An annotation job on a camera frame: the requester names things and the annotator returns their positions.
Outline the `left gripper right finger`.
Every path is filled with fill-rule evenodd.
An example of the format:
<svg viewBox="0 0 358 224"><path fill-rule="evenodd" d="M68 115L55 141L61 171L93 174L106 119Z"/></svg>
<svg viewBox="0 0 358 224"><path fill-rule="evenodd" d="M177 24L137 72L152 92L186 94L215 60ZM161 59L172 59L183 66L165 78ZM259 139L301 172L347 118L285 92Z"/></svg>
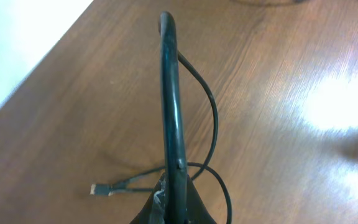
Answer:
<svg viewBox="0 0 358 224"><path fill-rule="evenodd" d="M187 224L216 224L190 176L187 177L186 183L186 222Z"/></svg>

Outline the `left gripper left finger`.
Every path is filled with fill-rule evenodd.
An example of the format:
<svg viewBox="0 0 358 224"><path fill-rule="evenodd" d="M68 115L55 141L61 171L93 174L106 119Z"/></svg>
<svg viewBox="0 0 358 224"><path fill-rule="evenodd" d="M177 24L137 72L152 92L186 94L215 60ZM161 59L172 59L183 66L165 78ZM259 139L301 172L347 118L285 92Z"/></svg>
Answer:
<svg viewBox="0 0 358 224"><path fill-rule="evenodd" d="M165 224L167 178L162 174L144 207L131 224Z"/></svg>

